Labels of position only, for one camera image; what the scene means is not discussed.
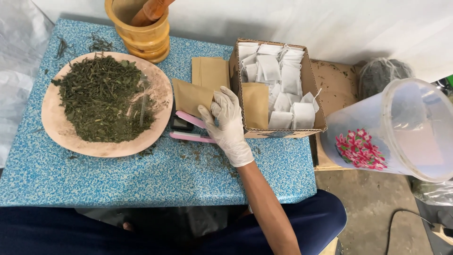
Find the concrete floor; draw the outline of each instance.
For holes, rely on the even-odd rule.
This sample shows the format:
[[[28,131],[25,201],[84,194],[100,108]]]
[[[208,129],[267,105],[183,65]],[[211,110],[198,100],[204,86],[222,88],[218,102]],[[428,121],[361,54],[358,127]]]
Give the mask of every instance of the concrete floor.
[[[419,213],[406,176],[344,170],[315,172],[318,188],[335,194],[347,212],[339,235],[344,255],[383,255],[395,209]],[[389,255],[432,255],[422,220],[408,212],[393,219]]]

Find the wooden pestle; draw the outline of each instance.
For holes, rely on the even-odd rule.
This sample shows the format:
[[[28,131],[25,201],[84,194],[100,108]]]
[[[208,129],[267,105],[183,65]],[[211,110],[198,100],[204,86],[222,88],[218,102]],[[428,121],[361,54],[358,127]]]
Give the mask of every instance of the wooden pestle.
[[[148,0],[130,22],[134,27],[154,24],[174,0]]]

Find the black cable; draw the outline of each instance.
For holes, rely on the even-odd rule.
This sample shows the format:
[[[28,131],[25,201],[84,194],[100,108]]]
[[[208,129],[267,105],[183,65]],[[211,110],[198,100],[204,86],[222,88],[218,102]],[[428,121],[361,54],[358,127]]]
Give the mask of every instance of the black cable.
[[[406,210],[406,209],[396,209],[395,211],[393,211],[392,217],[390,218],[389,234],[388,234],[388,237],[387,237],[387,247],[386,247],[386,252],[384,253],[385,255],[388,255],[388,253],[389,253],[389,248],[390,248],[390,233],[391,233],[391,230],[392,230],[393,218],[395,217],[395,214],[396,214],[397,212],[400,212],[400,211],[406,211],[406,212],[410,212],[410,213],[412,213],[412,214],[414,214],[414,215],[417,215],[420,219],[426,221],[426,222],[429,224],[429,226],[430,226],[431,228],[434,227],[433,224],[431,224],[431,222],[427,221],[425,218],[423,218],[422,216],[418,215],[417,213],[414,213],[413,211],[409,211],[409,210]]]

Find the blue table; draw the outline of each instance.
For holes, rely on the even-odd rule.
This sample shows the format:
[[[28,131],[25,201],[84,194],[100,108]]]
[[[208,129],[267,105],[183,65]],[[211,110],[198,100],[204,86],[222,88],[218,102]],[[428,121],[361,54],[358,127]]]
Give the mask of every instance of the blue table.
[[[169,127],[152,154],[96,158],[68,151],[43,130],[41,104],[61,66],[74,57],[55,55],[59,37],[77,56],[88,53],[90,35],[127,50],[113,27],[73,20],[57,21],[22,122],[0,179],[0,206],[158,207],[246,204],[244,188],[215,144],[169,137]],[[159,66],[168,78],[191,81],[191,57],[230,57],[232,47],[170,38],[170,54]],[[206,134],[205,130],[193,131]],[[308,138],[248,139],[256,162],[281,203],[316,193]]]

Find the white glove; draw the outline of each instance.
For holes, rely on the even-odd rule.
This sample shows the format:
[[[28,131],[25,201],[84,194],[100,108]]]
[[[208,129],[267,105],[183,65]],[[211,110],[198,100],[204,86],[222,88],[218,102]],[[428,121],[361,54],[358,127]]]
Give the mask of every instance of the white glove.
[[[228,88],[220,87],[221,92],[214,92],[215,102],[211,112],[217,117],[216,126],[211,113],[206,107],[198,106],[209,136],[225,152],[234,167],[245,166],[254,160],[252,150],[244,139],[241,108],[237,96]]]

